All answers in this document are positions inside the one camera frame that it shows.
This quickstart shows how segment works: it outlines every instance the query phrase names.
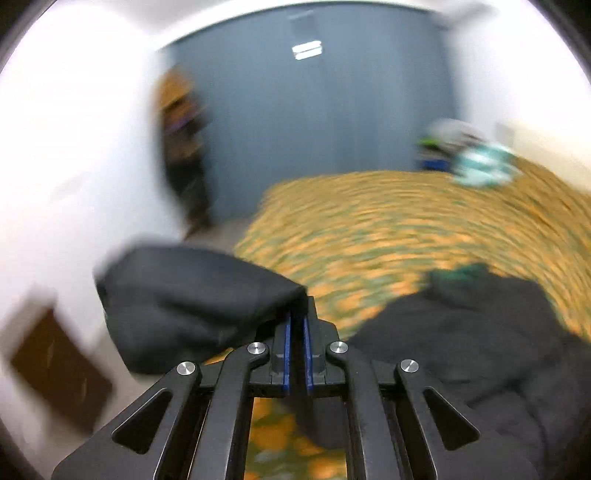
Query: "blue curtain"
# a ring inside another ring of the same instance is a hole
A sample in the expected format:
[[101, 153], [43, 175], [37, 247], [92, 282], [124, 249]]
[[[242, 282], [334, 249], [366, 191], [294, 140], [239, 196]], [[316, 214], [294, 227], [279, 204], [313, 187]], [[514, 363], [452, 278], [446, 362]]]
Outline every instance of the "blue curtain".
[[[312, 40], [305, 60], [292, 47]], [[415, 143], [456, 106], [428, 12], [313, 4], [247, 15], [170, 48], [209, 110], [207, 178], [218, 219], [251, 215], [282, 180], [412, 170]]]

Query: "black jacket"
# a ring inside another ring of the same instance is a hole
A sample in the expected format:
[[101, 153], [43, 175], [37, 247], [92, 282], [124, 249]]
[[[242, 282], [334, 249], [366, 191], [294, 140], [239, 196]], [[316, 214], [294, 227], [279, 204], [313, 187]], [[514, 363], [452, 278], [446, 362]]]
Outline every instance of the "black jacket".
[[142, 245], [96, 280], [105, 321], [127, 368], [164, 374], [240, 345], [275, 311], [306, 304], [306, 289], [229, 255]]
[[349, 343], [373, 359], [416, 360], [540, 478], [565, 478], [589, 461], [591, 346], [558, 324], [532, 281], [482, 266], [464, 283], [431, 274], [425, 290], [387, 305]]

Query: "bed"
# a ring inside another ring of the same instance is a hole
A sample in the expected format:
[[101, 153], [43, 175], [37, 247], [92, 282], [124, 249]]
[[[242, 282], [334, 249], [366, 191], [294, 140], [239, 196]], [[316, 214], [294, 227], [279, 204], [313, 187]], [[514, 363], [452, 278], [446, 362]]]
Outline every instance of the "bed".
[[[591, 196], [517, 160], [510, 185], [476, 190], [443, 173], [299, 179], [265, 195], [237, 256], [309, 288], [319, 317], [352, 335], [424, 273], [484, 261], [537, 281], [564, 327], [591, 340]], [[300, 436], [279, 402], [256, 399], [246, 480], [346, 478], [344, 452]]]

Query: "metal screw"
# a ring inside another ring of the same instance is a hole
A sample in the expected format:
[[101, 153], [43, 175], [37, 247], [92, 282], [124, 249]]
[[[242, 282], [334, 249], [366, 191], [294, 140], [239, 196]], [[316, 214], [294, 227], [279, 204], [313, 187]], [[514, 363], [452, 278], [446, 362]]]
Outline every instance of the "metal screw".
[[418, 363], [410, 359], [402, 360], [400, 362], [400, 368], [409, 374], [413, 374], [418, 370]]
[[347, 350], [349, 350], [349, 345], [347, 345], [345, 342], [341, 342], [340, 340], [338, 342], [332, 342], [330, 344], [331, 352], [345, 353]]
[[248, 353], [252, 353], [253, 355], [259, 355], [260, 353], [263, 353], [266, 350], [267, 346], [262, 343], [262, 342], [252, 342], [247, 350]]
[[195, 371], [193, 362], [182, 362], [177, 365], [177, 373], [180, 375], [191, 375]]

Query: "blue object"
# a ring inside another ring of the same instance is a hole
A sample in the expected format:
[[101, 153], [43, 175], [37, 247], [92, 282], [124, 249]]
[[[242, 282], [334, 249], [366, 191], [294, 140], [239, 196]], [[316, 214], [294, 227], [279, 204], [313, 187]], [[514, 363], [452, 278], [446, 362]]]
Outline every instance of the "blue object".
[[312, 393], [312, 348], [310, 345], [310, 329], [308, 327], [308, 317], [304, 318], [304, 358], [306, 363], [306, 388], [308, 393]]
[[449, 160], [444, 160], [442, 158], [430, 158], [428, 160], [421, 161], [421, 169], [449, 172], [452, 170], [452, 164]]
[[283, 391], [290, 392], [290, 356], [291, 356], [291, 315], [285, 323], [285, 347], [283, 350]]

